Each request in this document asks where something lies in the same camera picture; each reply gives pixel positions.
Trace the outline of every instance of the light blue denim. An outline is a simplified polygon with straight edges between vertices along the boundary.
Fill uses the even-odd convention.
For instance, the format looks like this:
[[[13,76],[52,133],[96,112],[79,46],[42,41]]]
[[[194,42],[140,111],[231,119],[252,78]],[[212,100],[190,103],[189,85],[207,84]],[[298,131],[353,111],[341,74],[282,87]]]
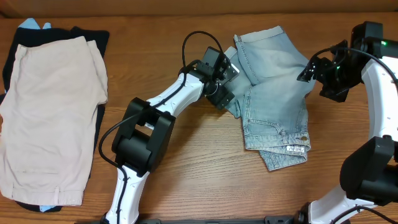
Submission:
[[[225,54],[240,70],[227,83],[227,109],[242,117],[245,147],[258,150],[269,171],[307,161],[310,150],[305,95],[315,84],[297,81],[308,60],[281,27],[234,36]]]

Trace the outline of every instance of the folded clothes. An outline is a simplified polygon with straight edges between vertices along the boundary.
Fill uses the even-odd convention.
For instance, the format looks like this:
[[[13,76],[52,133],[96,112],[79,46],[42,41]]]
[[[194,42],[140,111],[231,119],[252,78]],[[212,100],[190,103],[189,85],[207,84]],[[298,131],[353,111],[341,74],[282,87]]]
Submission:
[[[310,137],[305,95],[315,81],[296,80],[308,60],[281,27],[234,36],[236,49],[225,54],[240,70],[227,89],[235,99],[227,106],[242,117],[246,149],[259,150],[268,170],[307,161]]]
[[[17,46],[0,105],[3,196],[31,205],[81,205],[107,79],[95,41]]]
[[[36,22],[29,20],[28,25],[34,25]],[[71,30],[64,30],[59,28],[48,29],[48,30],[37,30],[31,29],[29,27],[24,27],[21,24],[21,28],[16,30],[14,35],[14,39],[12,41],[8,58],[6,60],[6,64],[3,69],[3,83],[6,90],[9,89],[10,79],[12,74],[12,66],[15,61],[15,54],[19,44],[26,47],[37,47],[42,44],[47,44],[56,40],[67,40],[73,39],[75,37],[83,36],[87,41],[95,40],[97,44],[97,48],[100,51],[102,57],[105,55],[106,46],[108,44],[109,32],[105,30],[84,30],[79,27],[74,27]],[[0,95],[0,102],[3,101],[5,95]],[[98,136],[100,133],[100,127],[102,123],[102,119],[105,113],[105,105],[98,105],[98,112],[96,117],[96,131],[94,136],[94,146],[95,150],[96,143],[98,141]],[[43,207],[38,205],[29,205],[22,202],[16,202],[21,207],[34,211],[34,212],[59,212],[61,210],[61,206],[56,206],[51,208],[50,210],[45,210]]]

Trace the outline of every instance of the wood grain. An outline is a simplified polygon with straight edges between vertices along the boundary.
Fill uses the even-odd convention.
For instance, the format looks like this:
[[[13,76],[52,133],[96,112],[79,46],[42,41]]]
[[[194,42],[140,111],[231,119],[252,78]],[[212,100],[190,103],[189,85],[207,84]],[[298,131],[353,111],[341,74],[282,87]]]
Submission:
[[[392,12],[394,0],[2,0],[11,18],[90,16],[203,16],[251,13]]]
[[[306,57],[343,39],[363,21],[384,24],[384,36],[398,39],[396,13],[261,14],[240,16],[93,17],[39,19],[40,25],[69,29],[105,29],[111,37],[105,62],[109,77],[109,102],[102,135],[120,121],[134,97],[148,99],[170,86],[182,66],[181,44],[193,30],[212,33],[224,49],[234,34],[281,25]],[[16,27],[22,19],[0,21],[0,67],[4,66]],[[193,36],[187,61],[201,58],[210,38]],[[367,141],[369,119],[363,85],[350,90],[346,103],[318,95],[306,99],[312,149],[308,162],[268,172],[256,151],[244,149],[241,120],[217,111],[205,99],[188,107],[177,119],[169,149],[159,168],[149,176],[141,198],[144,218],[164,220],[204,218],[262,218],[293,214],[305,202],[317,200],[339,183],[344,159]],[[111,135],[104,151],[110,150]],[[73,223],[97,220],[109,210],[116,185],[116,169],[95,153],[91,179],[83,205],[64,207],[52,214],[34,213],[0,197],[0,223]],[[377,208],[398,220],[398,206]],[[364,212],[353,223],[382,223]]]

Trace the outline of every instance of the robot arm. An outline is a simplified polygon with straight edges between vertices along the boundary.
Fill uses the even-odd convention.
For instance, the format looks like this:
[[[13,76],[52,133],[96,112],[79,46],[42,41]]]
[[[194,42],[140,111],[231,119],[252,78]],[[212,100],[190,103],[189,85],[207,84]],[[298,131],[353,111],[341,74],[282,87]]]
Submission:
[[[338,46],[346,48],[346,41]],[[382,39],[382,25],[365,22],[353,29],[351,48],[369,53],[387,65],[393,73],[398,73],[397,42]],[[398,169],[387,165],[395,153],[398,141],[398,92],[391,74],[374,59],[361,54],[347,55],[344,51],[333,52],[340,55],[340,66],[328,69],[328,59],[316,58],[314,70],[304,70],[298,80],[314,78],[323,84],[321,96],[344,102],[348,90],[363,82],[368,94],[369,141],[350,155],[343,163],[340,185],[320,200],[305,205],[295,224],[325,224],[334,221],[340,214],[351,208],[335,223],[343,223],[360,212],[357,206],[374,208],[398,201]]]
[[[181,73],[177,81],[159,96],[147,101],[135,98],[130,102],[124,119],[132,114],[142,115],[119,128],[112,146],[112,150],[116,153],[116,162],[123,165],[122,169],[126,171],[127,186],[122,195],[125,180],[123,172],[118,169],[118,182],[112,206],[101,223],[118,224],[117,210],[120,197],[122,197],[119,211],[120,224],[133,224],[137,221],[138,205],[145,181],[165,154],[176,116],[202,96],[206,96],[219,109],[233,99],[234,95],[223,85],[236,77],[239,70],[228,58],[220,55],[219,51],[209,47],[202,61],[186,74],[185,83],[183,82],[185,74]],[[171,95],[171,98],[154,108],[154,105],[158,105]],[[151,128],[152,135],[147,136],[136,130],[137,124]]]
[[[382,61],[393,71],[398,72],[398,59],[383,57]],[[373,137],[391,136],[392,140],[398,141],[398,92],[391,77],[374,60],[370,60],[362,70],[362,79],[368,93],[368,106],[370,116],[369,139]],[[354,208],[357,205],[374,208],[377,205],[371,200],[360,198],[349,199],[340,185],[327,193],[320,200],[312,202],[308,207],[308,223],[325,224],[330,223],[339,214]],[[337,224],[357,214],[353,211]]]

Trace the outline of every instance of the black mount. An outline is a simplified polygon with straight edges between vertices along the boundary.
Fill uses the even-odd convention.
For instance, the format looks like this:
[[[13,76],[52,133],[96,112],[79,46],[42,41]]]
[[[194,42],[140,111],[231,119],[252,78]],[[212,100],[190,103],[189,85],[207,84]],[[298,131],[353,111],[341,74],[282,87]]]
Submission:
[[[336,46],[348,47],[348,42],[343,40]],[[398,58],[398,42],[383,39],[383,26],[377,22],[364,22],[354,27],[350,46],[377,58]],[[346,50],[331,52],[334,55],[333,61],[325,57],[311,59],[297,80],[318,80],[323,84],[320,95],[341,103],[346,100],[349,89],[362,82],[361,71],[370,58],[357,52],[348,53]]]
[[[388,165],[397,159],[397,143],[390,136],[373,137],[344,161],[340,185],[347,198],[380,206],[398,202],[398,167]]]
[[[196,68],[188,72],[205,84],[203,95],[217,109],[222,110],[235,97],[224,84],[234,80],[238,72],[223,52],[208,47]]]
[[[142,177],[154,171],[161,162],[169,144],[175,117],[150,106],[149,102],[135,98],[127,107],[123,119],[135,114],[135,118],[120,125],[112,143],[116,163],[128,166]],[[138,130],[136,125],[148,123],[154,127],[151,136]]]

